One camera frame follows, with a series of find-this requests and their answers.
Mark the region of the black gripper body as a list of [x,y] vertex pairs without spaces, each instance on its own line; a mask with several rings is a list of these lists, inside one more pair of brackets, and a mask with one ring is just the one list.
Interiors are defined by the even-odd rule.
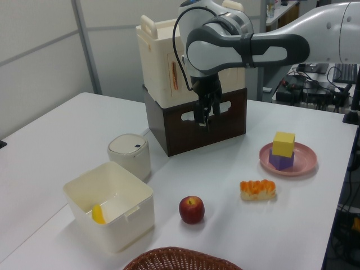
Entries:
[[207,95],[214,95],[217,99],[221,99],[222,87],[218,73],[201,77],[190,76],[190,78],[192,90],[198,95],[199,99],[203,99]]

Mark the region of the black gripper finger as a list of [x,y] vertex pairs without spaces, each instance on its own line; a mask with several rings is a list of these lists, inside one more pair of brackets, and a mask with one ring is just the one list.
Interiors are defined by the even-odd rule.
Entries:
[[213,114],[216,116],[221,114],[221,109],[220,109],[221,97],[222,97],[221,92],[215,92],[213,95],[212,109],[213,109]]
[[208,126],[208,117],[210,113],[209,100],[207,98],[199,99],[194,104],[194,120],[202,127]]

